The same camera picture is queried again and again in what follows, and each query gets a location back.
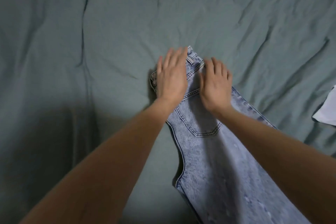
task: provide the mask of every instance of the acid wash denim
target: acid wash denim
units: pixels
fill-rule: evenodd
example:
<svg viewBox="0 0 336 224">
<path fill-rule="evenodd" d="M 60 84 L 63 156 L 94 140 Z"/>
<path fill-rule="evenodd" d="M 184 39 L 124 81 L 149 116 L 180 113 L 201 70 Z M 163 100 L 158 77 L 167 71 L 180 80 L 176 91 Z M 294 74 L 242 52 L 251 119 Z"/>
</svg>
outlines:
<svg viewBox="0 0 336 224">
<path fill-rule="evenodd" d="M 203 60 L 188 47 L 188 89 L 167 124 L 183 159 L 175 187 L 200 223 L 309 223 L 238 138 L 203 106 L 199 75 Z M 156 72 L 150 77 L 156 89 Z M 232 88 L 233 107 L 272 127 Z"/>
</svg>

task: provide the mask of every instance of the white fabric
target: white fabric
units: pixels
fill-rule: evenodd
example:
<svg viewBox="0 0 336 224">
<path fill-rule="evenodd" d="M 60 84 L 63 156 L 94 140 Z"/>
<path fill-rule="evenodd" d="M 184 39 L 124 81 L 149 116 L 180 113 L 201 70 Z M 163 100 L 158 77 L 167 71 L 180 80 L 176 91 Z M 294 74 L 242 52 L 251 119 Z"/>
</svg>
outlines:
<svg viewBox="0 0 336 224">
<path fill-rule="evenodd" d="M 336 126 L 336 85 L 328 94 L 322 107 L 313 115 L 313 118 L 321 123 Z"/>
</svg>

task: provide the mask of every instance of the person's left arm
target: person's left arm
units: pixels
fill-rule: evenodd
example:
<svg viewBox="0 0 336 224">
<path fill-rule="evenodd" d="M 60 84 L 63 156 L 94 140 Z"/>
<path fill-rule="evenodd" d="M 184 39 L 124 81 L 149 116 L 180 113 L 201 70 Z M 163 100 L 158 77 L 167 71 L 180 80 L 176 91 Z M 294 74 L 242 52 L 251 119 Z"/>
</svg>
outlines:
<svg viewBox="0 0 336 224">
<path fill-rule="evenodd" d="M 20 222 L 116 223 L 154 141 L 187 89 L 187 48 L 157 62 L 157 99 L 70 171 Z"/>
</svg>

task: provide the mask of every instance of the person's left hand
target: person's left hand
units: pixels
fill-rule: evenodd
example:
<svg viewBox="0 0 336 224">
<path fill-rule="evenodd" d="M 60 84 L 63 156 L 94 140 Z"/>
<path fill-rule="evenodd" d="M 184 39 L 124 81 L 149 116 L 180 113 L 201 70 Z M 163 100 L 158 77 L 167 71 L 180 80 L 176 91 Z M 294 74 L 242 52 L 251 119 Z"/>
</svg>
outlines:
<svg viewBox="0 0 336 224">
<path fill-rule="evenodd" d="M 182 101 L 187 90 L 186 59 L 188 48 L 176 51 L 170 48 L 164 62 L 157 61 L 157 99 L 168 103 L 172 109 Z"/>
</svg>

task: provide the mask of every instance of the bare skin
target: bare skin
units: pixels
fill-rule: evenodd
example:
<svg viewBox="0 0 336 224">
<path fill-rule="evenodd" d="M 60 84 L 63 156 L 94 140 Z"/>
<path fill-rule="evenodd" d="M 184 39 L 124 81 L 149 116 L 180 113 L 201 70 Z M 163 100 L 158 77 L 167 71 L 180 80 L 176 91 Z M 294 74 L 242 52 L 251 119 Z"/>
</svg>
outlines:
<svg viewBox="0 0 336 224">
<path fill-rule="evenodd" d="M 163 124 L 187 89 L 187 48 L 157 62 L 157 100 L 70 171 L 20 222 L 116 223 Z M 336 223 L 336 160 L 235 111 L 232 74 L 206 60 L 200 74 L 205 108 L 245 145 L 313 223 Z"/>
</svg>

